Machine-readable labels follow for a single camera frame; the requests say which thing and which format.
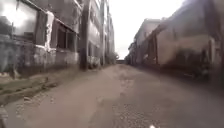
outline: alley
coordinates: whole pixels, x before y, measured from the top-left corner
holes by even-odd
[[[207,85],[126,65],[6,106],[9,128],[223,128],[223,108]]]

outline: road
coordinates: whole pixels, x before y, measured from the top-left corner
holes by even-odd
[[[115,65],[6,106],[8,127],[223,128],[222,91]]]

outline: building facade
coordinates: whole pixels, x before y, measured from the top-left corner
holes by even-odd
[[[147,48],[148,48],[148,43],[146,39],[148,36],[152,33],[152,31],[160,24],[161,20],[156,20],[156,19],[145,19],[139,28],[137,34],[135,35],[135,42],[137,45],[136,48],[136,63],[137,64],[142,64],[144,63],[143,60],[147,56]]]

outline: old building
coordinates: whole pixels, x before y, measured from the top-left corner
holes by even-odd
[[[74,0],[1,0],[0,72],[76,65],[80,15]]]
[[[146,38],[152,33],[152,31],[160,24],[160,20],[145,19],[135,35],[135,41],[137,45],[136,49],[136,63],[143,63],[144,55],[146,54],[148,44],[145,42]]]
[[[197,75],[219,67],[220,14],[212,1],[184,3],[157,35],[158,64]]]

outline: sky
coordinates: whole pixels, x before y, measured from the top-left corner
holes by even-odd
[[[123,59],[145,18],[171,16],[184,0],[109,0],[115,31],[115,51]]]

